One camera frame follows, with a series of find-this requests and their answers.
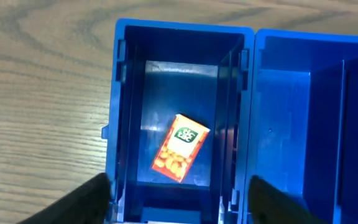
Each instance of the wooden surface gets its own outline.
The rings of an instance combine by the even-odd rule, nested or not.
[[[358,0],[0,0],[0,223],[104,170],[120,17],[358,34]]]

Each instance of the plastic box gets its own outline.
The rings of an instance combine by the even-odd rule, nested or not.
[[[259,175],[358,222],[358,37],[120,19],[107,222],[247,223]],[[211,131],[182,184],[151,169],[176,114]]]

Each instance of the green label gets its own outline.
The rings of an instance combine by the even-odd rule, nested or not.
[[[192,141],[194,141],[194,139],[196,139],[198,133],[191,130],[190,128],[180,128],[176,133],[175,133],[175,137],[190,143]]]

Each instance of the storage bin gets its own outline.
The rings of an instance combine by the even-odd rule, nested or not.
[[[358,222],[358,37],[120,19],[113,53],[108,222],[250,223],[252,175]],[[176,114],[211,130],[181,184],[151,169]]]

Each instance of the small orange package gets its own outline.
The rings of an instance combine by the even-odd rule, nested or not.
[[[177,114],[155,156],[152,169],[182,182],[208,133],[208,128]]]

